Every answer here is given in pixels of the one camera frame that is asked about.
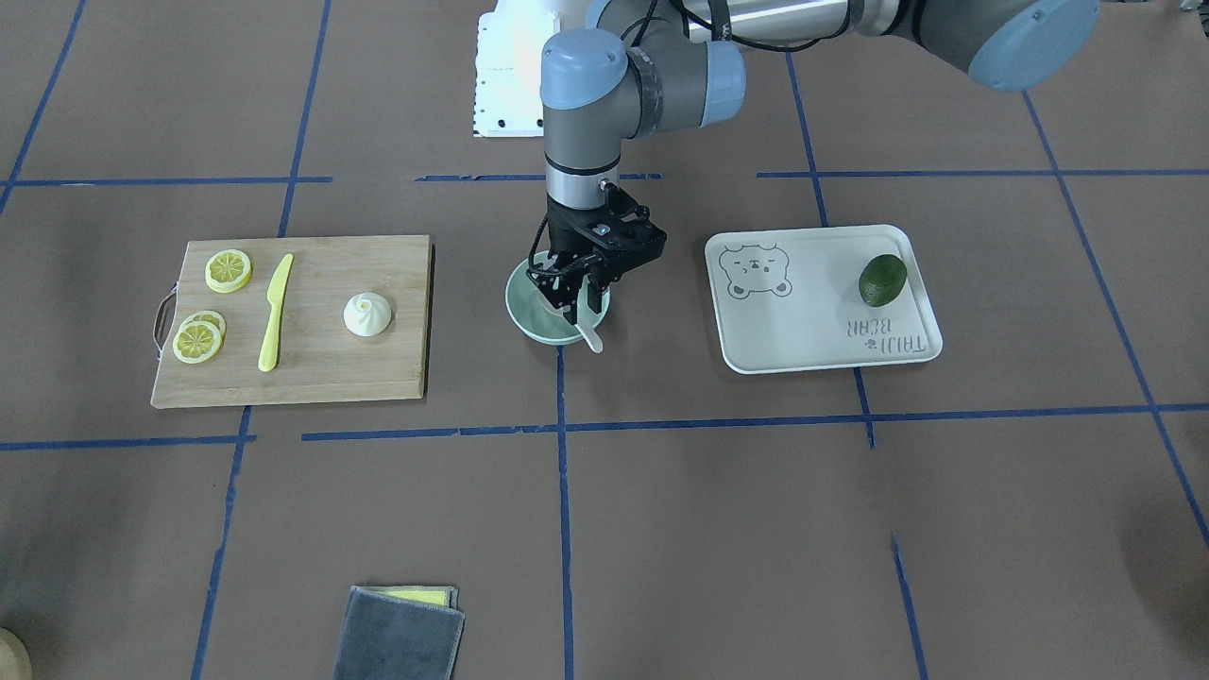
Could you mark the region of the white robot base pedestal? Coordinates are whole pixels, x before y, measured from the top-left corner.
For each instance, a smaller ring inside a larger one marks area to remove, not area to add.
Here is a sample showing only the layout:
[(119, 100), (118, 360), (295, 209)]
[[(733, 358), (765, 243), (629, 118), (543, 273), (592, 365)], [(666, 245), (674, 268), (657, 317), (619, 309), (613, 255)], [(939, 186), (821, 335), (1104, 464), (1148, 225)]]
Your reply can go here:
[(604, 134), (632, 138), (640, 127), (640, 96), (634, 77), (621, 77), (617, 90), (621, 110), (604, 113), (591, 129), (571, 129), (563, 111), (546, 116), (540, 102), (540, 60), (546, 42), (566, 31), (595, 29), (611, 34), (611, 42), (626, 44), (623, 19), (629, 8), (614, 1), (497, 1), (478, 21), (474, 116), (472, 133), (485, 138), (540, 138), (553, 136), (561, 144), (588, 142)]

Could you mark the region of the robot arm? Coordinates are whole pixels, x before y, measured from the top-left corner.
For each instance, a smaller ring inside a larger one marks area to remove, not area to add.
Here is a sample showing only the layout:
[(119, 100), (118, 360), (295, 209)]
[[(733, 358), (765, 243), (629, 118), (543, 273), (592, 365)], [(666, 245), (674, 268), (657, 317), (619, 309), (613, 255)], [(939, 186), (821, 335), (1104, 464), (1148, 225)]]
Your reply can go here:
[(666, 235), (621, 188), (621, 146), (734, 119), (750, 60), (850, 34), (896, 38), (999, 92), (1032, 90), (1084, 47), (1097, 1), (592, 1), (539, 56), (545, 212), (525, 276), (569, 324), (600, 313)]

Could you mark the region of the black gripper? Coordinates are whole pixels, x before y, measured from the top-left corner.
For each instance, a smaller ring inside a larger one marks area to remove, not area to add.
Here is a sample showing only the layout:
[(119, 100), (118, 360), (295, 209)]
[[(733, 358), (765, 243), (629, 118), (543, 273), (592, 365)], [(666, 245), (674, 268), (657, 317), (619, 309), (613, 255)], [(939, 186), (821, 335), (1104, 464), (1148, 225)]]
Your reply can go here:
[(621, 186), (604, 186), (604, 203), (575, 211), (546, 197), (540, 231), (549, 232), (553, 263), (536, 263), (536, 246), (528, 254), (528, 280), (545, 300), (549, 315), (573, 322), (573, 302), (586, 283), (588, 309), (604, 313), (604, 293), (621, 276), (661, 257), (669, 241), (650, 220), (650, 211), (638, 204)]

